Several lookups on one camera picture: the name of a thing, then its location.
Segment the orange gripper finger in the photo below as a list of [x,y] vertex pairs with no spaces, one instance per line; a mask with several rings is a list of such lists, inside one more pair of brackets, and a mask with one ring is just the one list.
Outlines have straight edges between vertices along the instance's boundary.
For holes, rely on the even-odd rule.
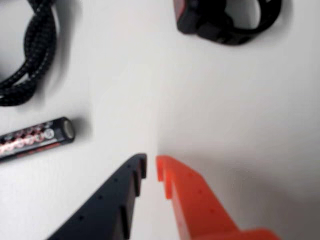
[[158,155],[156,168],[165,197],[172,202],[180,239],[278,239],[268,229],[239,229],[202,175],[188,165],[168,155]]

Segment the navy gripper finger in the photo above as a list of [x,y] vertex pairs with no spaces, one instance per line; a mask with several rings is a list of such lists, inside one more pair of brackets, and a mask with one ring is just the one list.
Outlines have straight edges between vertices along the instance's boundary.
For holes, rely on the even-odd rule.
[[49,239],[128,240],[146,176],[147,155],[133,155]]

